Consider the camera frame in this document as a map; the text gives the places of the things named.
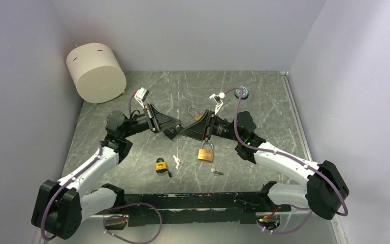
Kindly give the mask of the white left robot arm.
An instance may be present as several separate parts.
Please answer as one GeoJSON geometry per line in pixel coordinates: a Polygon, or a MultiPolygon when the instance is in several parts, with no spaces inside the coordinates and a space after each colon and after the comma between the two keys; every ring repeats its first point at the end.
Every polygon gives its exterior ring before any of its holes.
{"type": "Polygon", "coordinates": [[[133,145],[128,137],[181,125],[180,120],[159,112],[152,104],[145,104],[142,113],[130,117],[112,111],[106,121],[107,134],[86,162],[57,181],[41,184],[31,223],[40,229],[43,240],[70,238],[83,221],[102,210],[120,213],[126,204],[124,189],[105,184],[93,193],[87,191],[128,156],[133,145]]]}

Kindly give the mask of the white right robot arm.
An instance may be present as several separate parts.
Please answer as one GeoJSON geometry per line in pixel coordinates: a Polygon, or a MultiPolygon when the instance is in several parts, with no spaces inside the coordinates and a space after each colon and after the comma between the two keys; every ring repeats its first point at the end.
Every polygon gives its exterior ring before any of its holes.
{"type": "Polygon", "coordinates": [[[248,111],[239,112],[232,122],[205,111],[201,119],[178,134],[198,141],[217,136],[237,141],[235,151],[242,160],[270,167],[297,185],[268,183],[263,187],[259,205],[271,211],[277,205],[296,205],[311,209],[319,217],[331,220],[335,215],[348,215],[344,200],[349,195],[343,177],[336,165],[328,160],[322,163],[308,161],[289,154],[267,142],[255,133],[256,125],[248,111]]]}

